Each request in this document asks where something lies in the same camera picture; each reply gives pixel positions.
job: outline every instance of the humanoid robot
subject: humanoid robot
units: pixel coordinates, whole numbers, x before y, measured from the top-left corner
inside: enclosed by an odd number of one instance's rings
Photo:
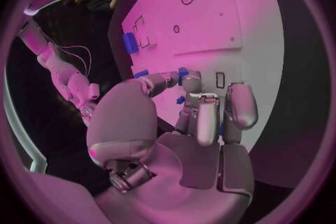
[[[249,155],[240,145],[242,130],[258,120],[249,85],[230,84],[222,104],[216,94],[204,92],[197,71],[155,73],[116,85],[96,104],[99,86],[64,62],[33,20],[19,36],[50,71],[60,94],[81,112],[89,155],[109,170],[120,200],[151,223],[239,221],[254,191]],[[186,96],[175,131],[157,138],[151,98],[179,81]]]

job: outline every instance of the blue object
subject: blue object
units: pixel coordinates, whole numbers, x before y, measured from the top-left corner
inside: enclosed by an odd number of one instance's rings
[[[132,32],[128,32],[123,35],[124,45],[128,54],[132,54],[139,51],[139,47]]]
[[[182,85],[182,78],[188,74],[188,70],[185,67],[179,68],[179,86]]]
[[[218,131],[219,131],[220,136],[223,136],[223,133],[224,133],[224,123],[221,124],[220,129]]]
[[[144,71],[141,71],[141,72],[138,72],[138,73],[134,74],[134,78],[142,77],[142,76],[145,76],[147,74],[149,74],[148,70],[144,70]]]
[[[185,97],[184,97],[184,96],[181,96],[180,98],[178,98],[178,99],[176,100],[176,103],[180,105],[180,104],[183,104],[184,101],[185,101]]]

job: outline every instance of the dark hair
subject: dark hair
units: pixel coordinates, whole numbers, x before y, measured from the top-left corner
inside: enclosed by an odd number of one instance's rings
[[[74,0],[63,0],[63,5],[67,7],[74,7],[77,3]]]

